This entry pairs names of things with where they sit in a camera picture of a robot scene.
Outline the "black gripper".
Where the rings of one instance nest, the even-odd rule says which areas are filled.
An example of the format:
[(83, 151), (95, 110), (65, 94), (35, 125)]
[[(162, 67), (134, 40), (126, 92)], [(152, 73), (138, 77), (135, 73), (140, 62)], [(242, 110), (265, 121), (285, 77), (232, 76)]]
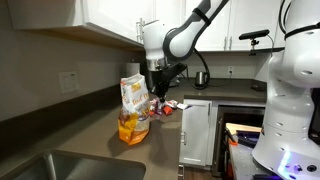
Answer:
[(171, 65), (166, 58), (149, 61), (149, 90), (155, 95), (165, 95), (170, 81), (183, 72), (187, 66), (182, 63)]

